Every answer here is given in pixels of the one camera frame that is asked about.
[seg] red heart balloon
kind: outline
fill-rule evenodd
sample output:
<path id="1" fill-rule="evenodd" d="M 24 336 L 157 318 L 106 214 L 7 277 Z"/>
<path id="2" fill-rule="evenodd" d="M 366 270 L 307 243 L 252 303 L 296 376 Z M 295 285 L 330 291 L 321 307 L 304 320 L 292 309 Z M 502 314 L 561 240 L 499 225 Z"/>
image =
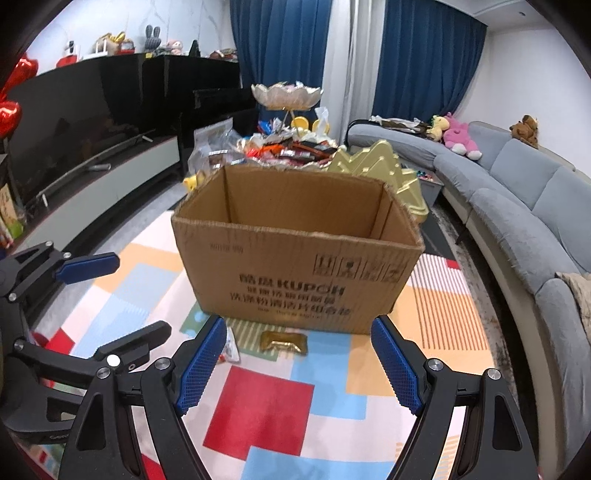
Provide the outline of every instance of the red heart balloon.
<path id="1" fill-rule="evenodd" d="M 14 133 L 21 121 L 21 106 L 16 102 L 7 100 L 0 103 L 0 139 L 9 137 Z"/>
<path id="2" fill-rule="evenodd" d="M 8 77 L 4 88 L 2 88 L 2 93 L 0 93 L 0 101 L 6 98 L 6 95 L 11 88 L 20 85 L 22 82 L 28 79 L 32 79 L 35 75 L 37 75 L 38 71 L 39 62 L 36 60 L 30 60 L 25 53 L 14 67 L 14 70 L 10 74 L 10 77 Z"/>

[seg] figurine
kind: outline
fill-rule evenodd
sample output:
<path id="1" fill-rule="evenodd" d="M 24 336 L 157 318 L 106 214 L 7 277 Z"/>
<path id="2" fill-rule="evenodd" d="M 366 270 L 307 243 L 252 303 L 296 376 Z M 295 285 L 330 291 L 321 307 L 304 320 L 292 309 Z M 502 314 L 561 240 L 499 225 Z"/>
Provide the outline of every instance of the figurine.
<path id="1" fill-rule="evenodd" d="M 148 25 L 146 27 L 146 43 L 144 46 L 145 51 L 155 51 L 160 44 L 162 43 L 162 39 L 160 38 L 160 27 L 152 27 L 152 25 Z"/>

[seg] brown teddy bear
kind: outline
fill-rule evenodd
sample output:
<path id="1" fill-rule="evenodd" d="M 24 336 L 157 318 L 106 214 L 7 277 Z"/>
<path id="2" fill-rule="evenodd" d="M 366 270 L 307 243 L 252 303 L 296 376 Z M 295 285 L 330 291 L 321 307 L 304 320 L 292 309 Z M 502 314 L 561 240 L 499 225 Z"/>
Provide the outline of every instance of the brown teddy bear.
<path id="1" fill-rule="evenodd" d="M 510 127 L 513 138 L 530 147 L 538 148 L 538 122 L 535 118 L 525 115 L 521 122 Z"/>

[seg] open cardboard box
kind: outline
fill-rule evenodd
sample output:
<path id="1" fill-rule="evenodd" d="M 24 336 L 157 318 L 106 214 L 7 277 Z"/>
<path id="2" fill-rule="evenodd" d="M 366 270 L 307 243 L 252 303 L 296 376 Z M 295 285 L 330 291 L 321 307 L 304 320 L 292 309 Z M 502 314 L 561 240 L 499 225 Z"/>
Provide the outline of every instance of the open cardboard box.
<path id="1" fill-rule="evenodd" d="M 204 311 L 312 330 L 368 334 L 424 251 L 389 186 L 340 173 L 224 167 L 172 224 Z"/>

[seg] metal screw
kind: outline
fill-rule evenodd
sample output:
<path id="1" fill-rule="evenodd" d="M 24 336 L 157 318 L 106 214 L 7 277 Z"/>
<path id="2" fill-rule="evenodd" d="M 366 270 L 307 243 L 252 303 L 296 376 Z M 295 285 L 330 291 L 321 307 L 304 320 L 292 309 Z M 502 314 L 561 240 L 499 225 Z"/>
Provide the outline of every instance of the metal screw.
<path id="1" fill-rule="evenodd" d="M 486 371 L 486 374 L 492 378 L 493 380 L 500 380 L 501 379 L 501 372 L 499 372 L 496 368 L 489 368 Z"/>
<path id="2" fill-rule="evenodd" d="M 100 379 L 107 378 L 111 374 L 109 367 L 101 367 L 96 371 L 96 376 Z"/>
<path id="3" fill-rule="evenodd" d="M 120 364 L 121 358 L 119 358 L 117 355 L 109 355 L 107 357 L 107 365 L 109 365 L 110 367 L 117 368 L 118 366 L 120 366 Z"/>
<path id="4" fill-rule="evenodd" d="M 170 358 L 158 358 L 158 360 L 156 360 L 154 362 L 154 366 L 156 367 L 157 370 L 166 370 L 168 367 L 170 367 Z"/>
<path id="5" fill-rule="evenodd" d="M 436 372 L 439 372 L 440 370 L 443 370 L 443 362 L 437 358 L 431 358 L 428 362 L 427 365 L 429 366 L 429 368 L 431 370 L 435 370 Z"/>

